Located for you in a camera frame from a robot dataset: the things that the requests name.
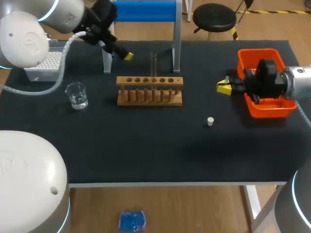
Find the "black tabletop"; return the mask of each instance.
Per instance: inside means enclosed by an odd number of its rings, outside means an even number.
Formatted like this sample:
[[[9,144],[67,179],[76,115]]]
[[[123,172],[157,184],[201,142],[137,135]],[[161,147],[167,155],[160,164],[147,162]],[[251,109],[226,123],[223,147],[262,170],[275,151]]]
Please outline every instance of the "black tabletop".
[[[114,59],[103,74],[100,48],[73,44],[62,86],[42,97],[3,91],[0,129],[37,134],[61,153],[70,183],[287,181],[311,154],[311,129],[298,111],[286,119],[255,120],[243,97],[215,91],[235,75],[237,52],[275,48],[287,66],[297,60],[286,41],[183,42],[181,73],[172,74],[170,42],[122,42],[131,62]],[[182,107],[119,107],[116,76],[149,76],[150,52],[158,76],[183,76]],[[86,85],[89,105],[74,111],[64,94],[71,82]],[[7,85],[37,91],[14,69]],[[301,102],[311,116],[309,100]],[[207,117],[215,119],[206,126]]]

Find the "wooden floor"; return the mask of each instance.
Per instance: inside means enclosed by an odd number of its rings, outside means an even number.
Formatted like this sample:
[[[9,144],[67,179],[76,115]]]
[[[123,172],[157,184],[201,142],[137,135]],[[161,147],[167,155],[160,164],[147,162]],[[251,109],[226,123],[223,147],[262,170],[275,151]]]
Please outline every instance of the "wooden floor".
[[[207,2],[235,9],[240,2],[193,1],[193,9]],[[303,0],[255,0],[251,10],[304,10],[304,5]],[[207,40],[207,32],[201,30],[194,34],[195,25],[185,19],[184,16],[183,40]],[[52,38],[69,37],[45,29]],[[171,40],[173,37],[172,23],[116,23],[115,29],[119,40]],[[246,14],[236,29],[240,40],[289,40],[300,64],[311,64],[311,15]],[[216,40],[232,40],[232,34],[220,33]],[[0,83],[5,82],[8,74],[0,71]],[[273,186],[258,186],[262,206],[273,190]],[[250,232],[243,195],[237,186],[74,189],[71,202],[71,233],[117,232],[122,210],[144,210],[148,233]]]

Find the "wooden test tube rack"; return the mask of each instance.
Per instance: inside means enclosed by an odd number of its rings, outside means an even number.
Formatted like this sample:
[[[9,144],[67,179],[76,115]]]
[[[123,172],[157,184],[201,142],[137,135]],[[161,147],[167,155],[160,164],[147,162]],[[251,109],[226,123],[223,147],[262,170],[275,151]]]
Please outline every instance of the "wooden test tube rack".
[[[121,87],[118,93],[118,105],[181,106],[183,104],[180,90],[184,85],[182,77],[118,76],[117,85]],[[145,89],[131,89],[131,86],[145,86]]]

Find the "orange plastic container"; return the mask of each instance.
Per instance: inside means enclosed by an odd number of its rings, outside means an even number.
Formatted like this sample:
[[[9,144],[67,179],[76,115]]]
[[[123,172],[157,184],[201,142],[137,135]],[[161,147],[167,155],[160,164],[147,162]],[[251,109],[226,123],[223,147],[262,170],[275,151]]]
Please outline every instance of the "orange plastic container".
[[[285,68],[280,54],[275,49],[239,50],[238,58],[238,75],[240,79],[245,78],[244,69],[251,69],[255,73],[261,59],[273,59],[279,72]],[[260,99],[259,104],[252,102],[247,94],[244,94],[244,97],[249,112],[254,118],[286,117],[297,107],[293,100],[286,100],[283,97]]]

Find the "blue object on floor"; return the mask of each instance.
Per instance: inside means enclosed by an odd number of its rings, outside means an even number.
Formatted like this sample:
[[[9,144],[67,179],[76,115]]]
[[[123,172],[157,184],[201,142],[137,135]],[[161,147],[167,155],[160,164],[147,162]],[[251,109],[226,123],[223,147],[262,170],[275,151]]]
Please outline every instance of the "blue object on floor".
[[[122,211],[119,230],[127,232],[141,232],[145,229],[146,218],[144,211]]]

